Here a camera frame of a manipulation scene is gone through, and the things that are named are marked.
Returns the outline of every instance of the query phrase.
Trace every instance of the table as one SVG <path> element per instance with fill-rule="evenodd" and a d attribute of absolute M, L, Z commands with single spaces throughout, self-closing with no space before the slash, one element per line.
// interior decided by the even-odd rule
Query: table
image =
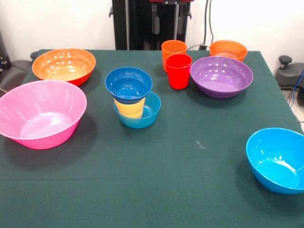
<path fill-rule="evenodd" d="M 266 127 L 302 133 L 260 52 L 249 52 L 252 85 L 216 100 L 191 81 L 169 87 L 159 51 L 91 51 L 81 86 L 87 110 L 63 145 L 33 151 L 0 137 L 0 227 L 299 228 L 304 196 L 264 189 L 246 159 L 249 136 Z M 193 60 L 207 56 L 190 51 Z M 139 67 L 162 101 L 154 125 L 123 126 L 104 79 Z M 32 73 L 25 82 L 36 80 Z"/>

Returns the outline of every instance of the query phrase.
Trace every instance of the orange bowl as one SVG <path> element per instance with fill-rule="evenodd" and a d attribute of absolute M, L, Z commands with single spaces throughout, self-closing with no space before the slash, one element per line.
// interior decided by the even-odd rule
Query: orange bowl
<path fill-rule="evenodd" d="M 60 80 L 76 86 L 83 84 L 92 74 L 95 57 L 88 51 L 75 48 L 56 49 L 39 56 L 32 70 L 42 80 Z"/>
<path fill-rule="evenodd" d="M 241 62 L 243 62 L 247 53 L 247 48 L 244 45 L 232 40 L 219 40 L 210 46 L 211 56 L 224 56 Z"/>

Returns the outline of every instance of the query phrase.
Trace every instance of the teal bowl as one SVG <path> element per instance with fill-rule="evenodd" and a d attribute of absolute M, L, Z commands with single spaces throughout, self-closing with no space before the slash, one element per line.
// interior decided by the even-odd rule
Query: teal bowl
<path fill-rule="evenodd" d="M 114 103 L 114 109 L 118 114 L 118 118 L 123 123 L 123 125 L 130 128 L 140 129 L 140 128 L 148 127 L 156 121 L 161 105 L 162 105 L 161 100 L 157 96 L 157 94 L 154 92 L 150 92 L 146 96 L 142 117 L 140 119 L 132 119 L 121 115 L 118 112 L 115 103 Z"/>
<path fill-rule="evenodd" d="M 280 194 L 304 192 L 304 136 L 283 128 L 266 128 L 247 142 L 250 168 L 258 181 Z"/>

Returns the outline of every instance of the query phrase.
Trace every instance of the light blue bowl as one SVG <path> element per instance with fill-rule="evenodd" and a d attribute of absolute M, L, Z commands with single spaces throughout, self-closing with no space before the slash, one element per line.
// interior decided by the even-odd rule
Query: light blue bowl
<path fill-rule="evenodd" d="M 151 91 L 151 77 L 135 67 L 112 70 L 105 78 L 105 86 L 116 101 L 124 104 L 139 102 Z"/>
<path fill-rule="evenodd" d="M 161 108 L 161 100 L 156 93 L 150 92 L 146 96 L 146 100 L 143 107 L 142 117 L 140 119 L 132 119 L 121 115 L 114 103 L 114 109 L 118 114 L 119 120 L 127 127 L 140 129 L 148 127 L 156 121 L 158 112 Z"/>
<path fill-rule="evenodd" d="M 283 128 L 266 128 L 247 141 L 250 168 L 258 181 L 281 194 L 304 192 L 304 136 Z"/>

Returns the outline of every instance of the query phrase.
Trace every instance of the yellow cup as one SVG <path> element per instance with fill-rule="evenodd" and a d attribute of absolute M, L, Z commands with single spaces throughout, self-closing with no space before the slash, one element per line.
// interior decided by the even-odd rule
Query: yellow cup
<path fill-rule="evenodd" d="M 146 98 L 135 104 L 122 104 L 114 99 L 115 105 L 119 113 L 125 117 L 140 119 L 143 115 L 143 106 Z"/>

